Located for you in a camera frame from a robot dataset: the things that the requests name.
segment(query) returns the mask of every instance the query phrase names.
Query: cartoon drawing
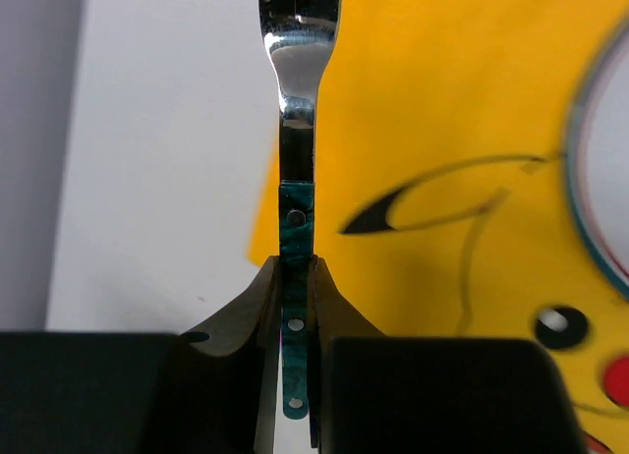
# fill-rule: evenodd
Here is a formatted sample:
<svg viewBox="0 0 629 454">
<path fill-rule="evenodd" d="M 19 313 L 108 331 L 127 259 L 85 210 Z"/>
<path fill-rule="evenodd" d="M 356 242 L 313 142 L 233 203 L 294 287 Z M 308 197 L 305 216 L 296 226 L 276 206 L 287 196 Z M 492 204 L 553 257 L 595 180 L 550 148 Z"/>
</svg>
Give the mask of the cartoon drawing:
<svg viewBox="0 0 629 454">
<path fill-rule="evenodd" d="M 391 224 L 396 201 L 412 189 L 496 163 L 517 172 L 508 184 L 498 182 L 486 199 L 462 199 L 459 210 L 413 226 Z M 594 264 L 567 199 L 557 200 L 564 166 L 563 154 L 553 153 L 482 157 L 436 168 L 375 201 L 341 233 L 423 233 L 467 221 L 458 262 L 457 324 L 444 328 L 444 335 L 537 341 L 564 377 L 590 450 L 629 452 L 629 303 Z"/>
</svg>

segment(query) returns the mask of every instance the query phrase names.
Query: yellow paper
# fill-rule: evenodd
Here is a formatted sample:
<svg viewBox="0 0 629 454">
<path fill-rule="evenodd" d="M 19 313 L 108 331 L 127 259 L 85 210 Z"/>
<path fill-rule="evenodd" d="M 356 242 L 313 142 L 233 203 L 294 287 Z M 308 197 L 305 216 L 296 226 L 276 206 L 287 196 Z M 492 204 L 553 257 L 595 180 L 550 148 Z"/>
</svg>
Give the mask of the yellow paper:
<svg viewBox="0 0 629 454">
<path fill-rule="evenodd" d="M 343 0 L 316 137 L 315 252 L 343 295 L 391 335 L 535 339 L 543 309 L 579 310 L 588 336 L 549 353 L 583 429 L 615 453 L 629 453 L 629 410 L 600 379 L 629 353 L 629 303 L 576 231 L 562 154 L 571 103 L 628 8 Z M 256 263 L 278 251 L 277 175 L 275 157 Z M 409 184 L 390 207 L 393 231 L 342 233 Z"/>
</svg>

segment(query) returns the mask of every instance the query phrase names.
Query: gray wall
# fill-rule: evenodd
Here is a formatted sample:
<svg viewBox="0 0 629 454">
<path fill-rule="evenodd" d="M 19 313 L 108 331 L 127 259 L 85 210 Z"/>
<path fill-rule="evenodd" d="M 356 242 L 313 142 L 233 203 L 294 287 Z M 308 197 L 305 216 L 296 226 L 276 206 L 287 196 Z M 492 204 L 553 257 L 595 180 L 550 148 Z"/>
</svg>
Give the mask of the gray wall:
<svg viewBox="0 0 629 454">
<path fill-rule="evenodd" d="M 0 329 L 42 328 L 83 0 L 0 0 Z"/>
</svg>

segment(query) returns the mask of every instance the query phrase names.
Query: metal fork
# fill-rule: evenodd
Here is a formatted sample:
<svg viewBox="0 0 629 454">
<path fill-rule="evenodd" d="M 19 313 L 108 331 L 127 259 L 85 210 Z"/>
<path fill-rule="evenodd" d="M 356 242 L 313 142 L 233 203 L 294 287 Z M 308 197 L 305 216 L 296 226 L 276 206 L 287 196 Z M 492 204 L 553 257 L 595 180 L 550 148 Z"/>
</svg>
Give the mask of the metal fork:
<svg viewBox="0 0 629 454">
<path fill-rule="evenodd" d="M 340 0 L 259 0 L 262 39 L 279 91 L 279 227 L 284 414 L 308 413 L 306 281 L 313 257 L 315 112 Z"/>
</svg>

